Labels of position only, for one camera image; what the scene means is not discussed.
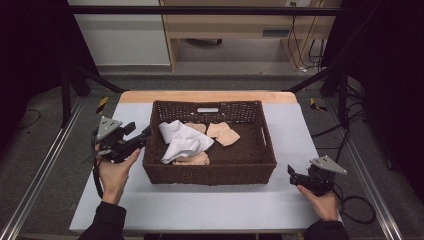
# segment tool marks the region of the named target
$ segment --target black curtain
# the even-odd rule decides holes
[[[0,0],[0,150],[10,139],[36,94],[60,86],[61,66],[79,65],[98,74],[71,14],[42,11],[66,0]],[[82,76],[69,81],[88,88]]]
[[[326,64],[351,37],[346,29],[353,23],[343,20],[336,18]],[[364,108],[387,158],[424,202],[424,1],[382,0],[362,34],[345,70],[364,87]]]

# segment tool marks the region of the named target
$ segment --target wicker basket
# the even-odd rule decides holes
[[[206,126],[225,121],[240,139],[227,147],[215,142],[206,151],[210,165],[165,165],[160,159],[168,145],[158,126],[175,120]],[[150,126],[152,135],[146,146],[143,167],[152,184],[266,184],[277,164],[260,101],[155,101]]]

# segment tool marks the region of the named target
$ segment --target hand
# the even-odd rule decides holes
[[[327,192],[323,196],[317,197],[304,186],[298,185],[297,189],[312,203],[316,214],[321,220],[339,220],[337,213],[337,198],[333,192]]]
[[[101,158],[97,160],[98,163],[101,162],[99,166],[99,175],[104,189],[103,202],[115,205],[119,203],[124,193],[124,187],[127,183],[130,168],[135,161],[137,161],[140,151],[140,149],[136,149],[127,160],[122,163],[115,164],[109,161],[102,161]]]

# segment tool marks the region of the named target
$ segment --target basket handle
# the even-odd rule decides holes
[[[217,113],[220,110],[220,103],[198,103],[196,104],[197,113]]]

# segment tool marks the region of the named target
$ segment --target crumpled white cloth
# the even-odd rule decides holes
[[[159,131],[166,144],[169,144],[165,155],[161,159],[164,164],[170,163],[178,157],[192,157],[206,151],[214,143],[213,139],[185,126],[181,121],[159,124]]]

